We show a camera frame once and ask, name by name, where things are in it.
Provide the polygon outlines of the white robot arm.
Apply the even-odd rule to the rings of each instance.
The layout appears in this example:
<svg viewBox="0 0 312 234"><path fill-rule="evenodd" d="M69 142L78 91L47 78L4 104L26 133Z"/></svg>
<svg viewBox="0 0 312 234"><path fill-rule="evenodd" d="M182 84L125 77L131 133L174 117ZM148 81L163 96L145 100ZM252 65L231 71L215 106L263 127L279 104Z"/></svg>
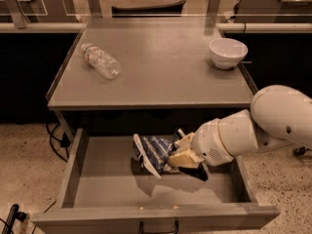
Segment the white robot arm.
<svg viewBox="0 0 312 234"><path fill-rule="evenodd" d="M178 141L168 164L196 168L204 162L219 166L244 153L292 143L312 147L312 98L291 87L273 85L259 90L248 109L215 118Z"/></svg>

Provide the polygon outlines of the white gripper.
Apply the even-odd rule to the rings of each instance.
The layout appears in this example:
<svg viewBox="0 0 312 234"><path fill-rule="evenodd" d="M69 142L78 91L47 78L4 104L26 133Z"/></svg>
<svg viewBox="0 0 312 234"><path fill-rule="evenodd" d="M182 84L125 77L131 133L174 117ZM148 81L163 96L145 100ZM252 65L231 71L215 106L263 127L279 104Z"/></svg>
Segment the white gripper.
<svg viewBox="0 0 312 234"><path fill-rule="evenodd" d="M203 124L195 134L190 133L177 140L176 148L191 142L191 149L171 155L167 163L171 167L197 169L204 161L214 167L232 162L233 157L226 151L221 141L218 123L218 119L213 119Z"/></svg>

